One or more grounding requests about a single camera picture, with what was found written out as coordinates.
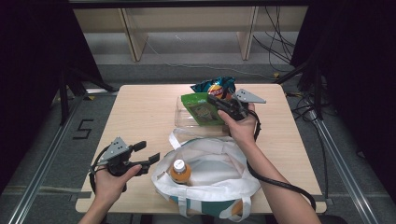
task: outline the gray carpet floor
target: gray carpet floor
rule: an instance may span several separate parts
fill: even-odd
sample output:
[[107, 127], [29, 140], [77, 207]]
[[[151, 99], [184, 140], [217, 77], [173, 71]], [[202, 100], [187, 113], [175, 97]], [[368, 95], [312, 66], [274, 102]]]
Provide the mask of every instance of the gray carpet floor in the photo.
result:
[[[166, 64], [125, 63], [98, 64], [105, 83], [113, 87], [125, 84], [158, 84], [158, 83], [197, 83], [205, 79], [220, 76], [233, 76], [237, 83], [270, 83], [272, 74], [276, 72], [273, 66], [262, 63], [202, 63], [199, 68], [174, 67]], [[288, 71], [291, 66], [278, 64], [276, 68]], [[233, 70], [244, 71], [241, 74]], [[296, 92], [300, 76], [296, 76], [283, 84], [285, 92]], [[85, 84], [87, 89], [96, 88], [91, 83]], [[115, 95], [95, 95], [93, 100], [84, 100], [79, 105], [75, 116], [71, 120], [60, 150], [50, 165], [45, 180], [41, 185], [32, 207], [24, 223], [77, 223], [82, 214], [75, 209], [77, 192], [86, 177], [93, 153], [105, 128], [111, 107], [116, 99]], [[299, 104], [300, 97], [288, 97], [290, 109]], [[18, 204], [24, 189], [29, 185], [35, 171], [48, 150], [53, 136], [59, 128], [61, 120], [60, 102], [55, 97], [46, 122], [35, 139], [34, 145], [27, 152], [20, 167], [8, 183], [7, 189], [0, 198], [0, 223], [7, 223], [10, 215]], [[359, 150], [346, 129], [341, 118], [331, 106], [325, 107], [324, 120], [332, 138], [339, 147], [347, 165], [356, 178], [364, 195], [379, 223], [394, 223], [396, 220], [396, 206], [390, 199], [381, 183], [377, 180], [370, 165], [362, 157], [357, 156]], [[83, 128], [92, 129], [87, 139], [75, 139], [85, 133], [78, 131], [83, 119]], [[311, 122], [303, 119], [296, 120], [297, 127], [303, 139], [307, 154], [312, 162], [319, 185], [324, 192], [328, 188], [332, 203], [328, 205], [326, 214], [342, 217], [349, 224], [362, 223], [356, 205], [350, 198], [340, 175], [335, 169], [332, 159], [326, 154], [328, 186], [325, 185], [323, 152], [316, 129]], [[110, 214], [109, 223], [130, 223], [129, 214]]]

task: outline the white plastic bag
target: white plastic bag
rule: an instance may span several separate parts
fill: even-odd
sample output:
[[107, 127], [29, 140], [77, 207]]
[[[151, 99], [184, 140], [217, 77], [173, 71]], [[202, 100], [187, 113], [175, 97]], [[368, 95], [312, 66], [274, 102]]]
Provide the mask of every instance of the white plastic bag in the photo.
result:
[[[177, 159], [191, 166], [190, 186], [175, 183], [169, 175], [169, 167]], [[250, 197], [260, 188], [259, 181], [248, 171], [245, 155], [231, 137], [188, 141], [157, 164], [151, 180], [166, 200], [178, 204], [182, 216], [187, 217], [187, 210], [192, 209], [234, 222], [249, 216]], [[241, 205], [239, 216], [233, 209], [238, 211]]]

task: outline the plastic bottle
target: plastic bottle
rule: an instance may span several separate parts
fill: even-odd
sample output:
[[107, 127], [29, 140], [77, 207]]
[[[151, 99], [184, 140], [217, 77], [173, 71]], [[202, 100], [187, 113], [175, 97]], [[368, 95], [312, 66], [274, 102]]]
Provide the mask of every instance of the plastic bottle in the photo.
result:
[[191, 168], [183, 160], [176, 160], [170, 169], [172, 179], [181, 185], [190, 184]]

